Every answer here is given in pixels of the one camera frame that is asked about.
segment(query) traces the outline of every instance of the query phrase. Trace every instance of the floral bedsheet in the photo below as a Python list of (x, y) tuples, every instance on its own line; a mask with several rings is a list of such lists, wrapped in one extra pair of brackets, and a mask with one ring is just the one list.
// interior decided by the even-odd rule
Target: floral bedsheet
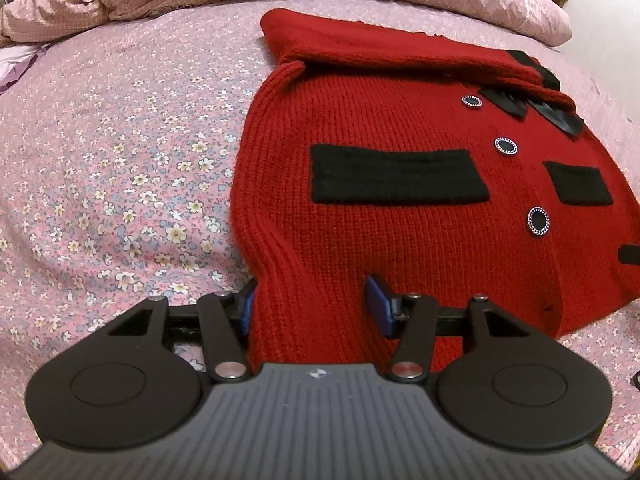
[[(274, 7), (526, 50), (551, 68), (640, 196), (640, 131), (596, 83), (535, 40), (390, 0), (244, 0), (111, 23), (53, 46), (0, 98), (0, 460), (40, 443), (24, 409), (38, 366), (148, 295), (193, 303), (250, 278), (228, 224), (242, 124), (272, 69)], [(614, 390), (599, 446), (640, 447), (640, 308), (562, 342)], [(181, 347), (193, 366), (197, 349)]]

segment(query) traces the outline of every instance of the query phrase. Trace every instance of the red knit sweater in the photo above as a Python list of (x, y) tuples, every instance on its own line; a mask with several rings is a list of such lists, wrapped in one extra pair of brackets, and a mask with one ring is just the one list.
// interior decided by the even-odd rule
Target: red knit sweater
[[(232, 189), (234, 234), (258, 287), (250, 357), (261, 362), (375, 362), (393, 343), (364, 308), (367, 274), (400, 292), (464, 306), (475, 292), (558, 336), (640, 297), (640, 267), (617, 259), (640, 244), (640, 208), (584, 127), (565, 135), (529, 107), (519, 120), (482, 99), (484, 86), (573, 112), (540, 74), (507, 52), (284, 9), (262, 29), (278, 66), (249, 111)], [(515, 156), (494, 146), (517, 143)], [(382, 152), (468, 150), (490, 198), (464, 205), (336, 205), (311, 200), (310, 147)], [(567, 205), (543, 164), (598, 168), (610, 205)], [(550, 227), (527, 225), (535, 206)], [(460, 354), (438, 342), (434, 367)]]

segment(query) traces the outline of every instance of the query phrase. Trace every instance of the black button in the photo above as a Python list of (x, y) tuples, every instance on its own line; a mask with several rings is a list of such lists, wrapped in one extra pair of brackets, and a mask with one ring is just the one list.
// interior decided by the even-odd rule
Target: black button
[(518, 153), (518, 145), (507, 137), (498, 137), (494, 142), (495, 148), (503, 155), (515, 155)]
[(541, 207), (534, 207), (527, 215), (527, 224), (531, 232), (537, 236), (545, 235), (549, 231), (549, 215)]
[(482, 106), (482, 99), (475, 95), (465, 95), (462, 98), (462, 102), (469, 108), (480, 108)]

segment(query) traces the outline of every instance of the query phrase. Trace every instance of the black pocket flap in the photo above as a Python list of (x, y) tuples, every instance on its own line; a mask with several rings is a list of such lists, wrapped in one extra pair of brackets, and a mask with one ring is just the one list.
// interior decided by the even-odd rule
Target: black pocket flap
[(618, 249), (618, 261), (625, 265), (640, 266), (640, 246), (623, 245)]
[(478, 93), (514, 117), (523, 119), (527, 115), (527, 102), (524, 99), (513, 96), (507, 91), (487, 86), (479, 89)]
[(468, 150), (379, 152), (311, 146), (316, 203), (467, 204), (489, 200)]
[(560, 202), (568, 205), (611, 205), (613, 198), (598, 168), (546, 161)]
[(557, 110), (546, 103), (529, 101), (529, 104), (568, 136), (577, 137), (582, 133), (584, 121), (579, 115)]

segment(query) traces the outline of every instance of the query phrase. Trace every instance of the flower pattern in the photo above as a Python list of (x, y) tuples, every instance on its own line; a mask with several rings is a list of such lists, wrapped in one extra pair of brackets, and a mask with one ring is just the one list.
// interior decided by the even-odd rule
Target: flower pattern
[[(0, 98), (0, 459), (9, 467), (39, 446), (23, 403), (37, 367), (145, 296), (193, 303), (250, 279), (229, 192), (245, 115), (273, 69), (259, 22), (274, 7), (526, 49), (578, 107), (590, 105), (596, 132), (615, 132), (602, 140), (640, 194), (633, 151), (619, 149), (640, 135), (616, 105), (551, 49), (463, 16), (384, 0), (247, 0), (68, 38)], [(640, 442), (629, 380), (639, 330), (636, 305), (562, 339), (612, 384), (599, 444), (622, 465)], [(176, 352), (204, 368), (197, 348)]]

